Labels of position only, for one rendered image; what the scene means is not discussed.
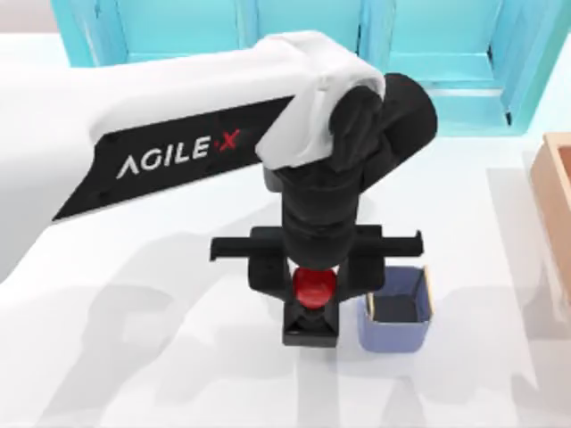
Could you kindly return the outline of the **red knob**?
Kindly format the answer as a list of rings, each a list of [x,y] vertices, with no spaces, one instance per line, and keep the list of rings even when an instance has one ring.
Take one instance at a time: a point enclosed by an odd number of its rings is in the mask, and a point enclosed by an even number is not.
[[[339,335],[337,278],[332,269],[297,267],[284,303],[282,342],[285,346],[335,348]]]

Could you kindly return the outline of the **blue square plant pot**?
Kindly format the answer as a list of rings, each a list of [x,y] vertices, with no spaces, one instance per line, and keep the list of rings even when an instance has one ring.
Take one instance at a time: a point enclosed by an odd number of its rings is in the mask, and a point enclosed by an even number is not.
[[[389,266],[385,284],[358,301],[360,346],[373,353],[414,353],[434,314],[426,267]]]

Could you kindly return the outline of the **shallow salmon-coloured box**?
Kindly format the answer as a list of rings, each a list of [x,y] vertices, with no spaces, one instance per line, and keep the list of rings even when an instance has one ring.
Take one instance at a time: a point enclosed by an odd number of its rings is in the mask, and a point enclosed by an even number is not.
[[[530,178],[571,325],[571,131],[542,136]]]

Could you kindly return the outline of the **light blue rack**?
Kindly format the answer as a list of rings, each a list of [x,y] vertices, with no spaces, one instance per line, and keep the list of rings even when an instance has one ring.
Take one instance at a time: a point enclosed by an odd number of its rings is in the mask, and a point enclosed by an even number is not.
[[[571,0],[49,0],[71,65],[246,48],[316,30],[432,96],[444,136],[529,129]]]

